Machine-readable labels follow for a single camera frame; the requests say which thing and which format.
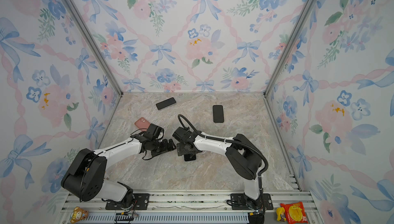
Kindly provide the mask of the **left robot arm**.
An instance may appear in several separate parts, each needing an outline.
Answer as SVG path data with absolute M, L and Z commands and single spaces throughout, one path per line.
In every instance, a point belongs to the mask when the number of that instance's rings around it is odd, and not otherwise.
M 108 168 L 140 153 L 151 153 L 151 158 L 176 149 L 172 139 L 164 138 L 164 129 L 150 124 L 147 129 L 138 129 L 125 141 L 104 149 L 83 149 L 78 152 L 68 168 L 61 187 L 87 202 L 100 198 L 123 210 L 131 209 L 136 199 L 133 189 L 123 183 L 111 182 L 106 179 Z

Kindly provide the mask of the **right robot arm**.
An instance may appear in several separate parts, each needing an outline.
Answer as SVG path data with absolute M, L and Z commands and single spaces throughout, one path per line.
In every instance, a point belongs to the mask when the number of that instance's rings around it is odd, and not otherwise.
M 233 207 L 260 210 L 264 207 L 262 174 L 268 169 L 268 161 L 262 152 L 244 135 L 216 137 L 201 131 L 179 127 L 173 133 L 178 142 L 178 156 L 185 161 L 196 160 L 204 151 L 225 156 L 236 173 L 244 180 L 244 202 L 231 203 Z

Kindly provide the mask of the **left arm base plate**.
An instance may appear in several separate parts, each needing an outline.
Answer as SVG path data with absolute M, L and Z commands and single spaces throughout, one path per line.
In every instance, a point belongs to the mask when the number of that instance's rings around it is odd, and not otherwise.
M 148 193 L 133 193 L 125 196 L 122 201 L 115 202 L 108 200 L 105 210 L 147 210 L 149 204 L 150 194 Z

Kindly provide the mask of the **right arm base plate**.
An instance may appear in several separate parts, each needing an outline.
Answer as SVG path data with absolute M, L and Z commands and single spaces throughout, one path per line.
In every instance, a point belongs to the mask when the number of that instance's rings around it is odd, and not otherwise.
M 228 199 L 227 204 L 232 207 L 233 210 L 273 210 L 273 201 L 271 200 L 271 195 L 268 193 L 260 194 L 257 200 L 253 200 L 247 197 L 245 194 L 230 194 L 230 199 Z

